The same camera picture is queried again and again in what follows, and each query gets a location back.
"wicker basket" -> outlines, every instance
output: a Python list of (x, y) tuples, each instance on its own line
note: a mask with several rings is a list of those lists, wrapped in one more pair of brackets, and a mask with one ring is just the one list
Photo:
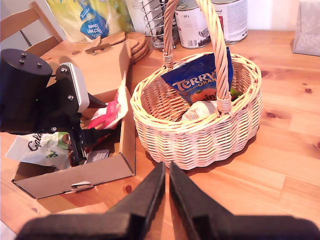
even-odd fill
[(192, 121), (180, 121), (189, 104), (160, 77), (175, 66), (211, 52), (173, 62), (172, 23), (179, 0), (169, 0), (164, 16), (164, 65), (135, 88), (132, 105), (136, 129), (144, 149), (156, 162), (181, 169), (206, 167), (242, 150), (256, 135), (263, 110), (261, 71), (252, 61), (231, 54), (232, 87), (243, 93), (231, 102), (228, 60), (220, 20), (210, 0), (196, 0), (203, 12), (215, 53), (217, 112)]

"white snack bag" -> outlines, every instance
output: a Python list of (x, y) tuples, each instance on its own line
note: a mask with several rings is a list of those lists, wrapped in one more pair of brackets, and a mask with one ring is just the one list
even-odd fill
[(18, 135), (5, 156), (19, 162), (55, 166), (63, 170), (70, 167), (69, 151), (70, 139), (67, 132), (32, 133)]
[(217, 101), (197, 101), (186, 111), (181, 121), (192, 121), (202, 117), (209, 116), (215, 112)]

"wooden table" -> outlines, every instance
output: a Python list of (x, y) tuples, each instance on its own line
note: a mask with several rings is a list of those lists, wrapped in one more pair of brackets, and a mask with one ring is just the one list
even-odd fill
[[(260, 129), (243, 151), (187, 174), (234, 214), (294, 215), (320, 227), (320, 57), (293, 54), (293, 38), (293, 32), (251, 30), (245, 40), (230, 46), (232, 53), (254, 61), (262, 70)], [(84, 46), (64, 41), (43, 58), (50, 62)], [(178, 45), (174, 59), (203, 51), (211, 51), (211, 46), (187, 50)], [(129, 71), (130, 91), (161, 65), (162, 53), (150, 50)], [(125, 197), (129, 186), (134, 189), (156, 164), (136, 138), (135, 177), (35, 200), (10, 182), (18, 163), (4, 155), (14, 138), (1, 134), (1, 220), (16, 233), (28, 220), (49, 213), (102, 213)], [(164, 240), (174, 239), (168, 183), (167, 175)]]

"wooden chair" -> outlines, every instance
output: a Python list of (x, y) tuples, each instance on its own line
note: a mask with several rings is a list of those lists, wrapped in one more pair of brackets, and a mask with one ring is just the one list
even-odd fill
[(30, 6), (30, 9), (12, 14), (0, 22), (0, 42), (20, 31), (24, 27), (32, 24), (36, 20), (40, 20), (49, 31), (49, 33), (52, 34), (52, 37), (38, 42), (26, 50), (26, 52), (35, 54), (40, 57), (50, 49), (61, 43), (63, 39), (51, 24), (49, 19), (46, 17), (44, 12), (41, 10), (39, 5), (35, 1), (33, 1)]

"white wrapped item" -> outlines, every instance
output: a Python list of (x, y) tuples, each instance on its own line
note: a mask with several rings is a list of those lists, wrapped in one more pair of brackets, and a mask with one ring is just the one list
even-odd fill
[(181, 121), (192, 121), (215, 112), (217, 101), (197, 101), (182, 115)]

